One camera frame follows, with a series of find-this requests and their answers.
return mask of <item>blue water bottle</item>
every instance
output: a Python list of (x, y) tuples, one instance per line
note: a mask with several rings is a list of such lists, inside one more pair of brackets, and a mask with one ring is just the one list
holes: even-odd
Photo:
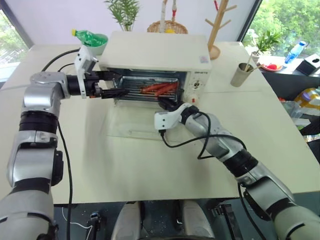
[(299, 44), (295, 45), (289, 52), (288, 56), (286, 56), (284, 63), (285, 64), (291, 63), (296, 57), (299, 56), (299, 54), (304, 49), (305, 45), (306, 45), (305, 41), (300, 41)]

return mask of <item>wooden coat rack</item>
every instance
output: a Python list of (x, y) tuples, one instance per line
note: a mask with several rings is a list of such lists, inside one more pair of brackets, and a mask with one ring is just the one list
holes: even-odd
[(225, 12), (235, 9), (237, 7), (237, 5), (233, 5), (227, 8), (228, 1), (229, 0), (221, 0), (219, 7), (217, 2), (214, 1), (215, 8), (217, 9), (217, 15), (215, 17), (214, 23), (212, 23), (208, 19), (205, 19), (205, 21), (212, 26), (212, 31), (208, 41), (208, 50), (209, 50), (209, 55), (211, 60), (217, 59), (220, 55), (220, 49), (214, 45), (219, 29), (223, 28), (225, 25), (231, 22), (231, 20), (229, 19), (228, 21), (226, 21), (224, 24), (221, 25), (222, 18), (224, 17)]

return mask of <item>green plant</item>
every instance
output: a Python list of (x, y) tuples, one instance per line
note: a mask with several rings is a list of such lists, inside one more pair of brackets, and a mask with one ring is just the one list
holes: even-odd
[(109, 4), (108, 9), (121, 29), (132, 31), (140, 9), (139, 2), (137, 0), (106, 0), (104, 2)]
[(257, 51), (255, 55), (272, 50), (275, 44), (280, 43), (281, 34), (279, 32), (271, 33), (269, 30), (265, 31), (256, 41)]

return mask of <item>white wall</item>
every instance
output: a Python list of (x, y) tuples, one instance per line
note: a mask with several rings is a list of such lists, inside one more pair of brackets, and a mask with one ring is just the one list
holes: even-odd
[[(71, 29), (89, 30), (108, 36), (120, 31), (104, 0), (6, 0), (16, 18), (35, 44), (72, 44), (79, 41), (71, 36)], [(229, 0), (228, 6), (237, 8), (226, 12), (223, 21), (231, 23), (218, 32), (217, 41), (235, 41), (255, 0)], [(141, 10), (134, 31), (146, 32), (148, 26), (160, 20), (162, 0), (140, 0)], [(171, 19), (172, 0), (168, 1), (166, 19)], [(176, 21), (190, 34), (209, 38), (217, 11), (213, 0), (178, 0)]]

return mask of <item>green plastic bottle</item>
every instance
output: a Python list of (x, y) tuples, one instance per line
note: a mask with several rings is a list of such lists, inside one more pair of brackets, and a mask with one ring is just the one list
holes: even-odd
[(83, 45), (89, 47), (99, 47), (108, 41), (108, 38), (101, 37), (87, 30), (72, 29), (72, 35), (77, 37)]

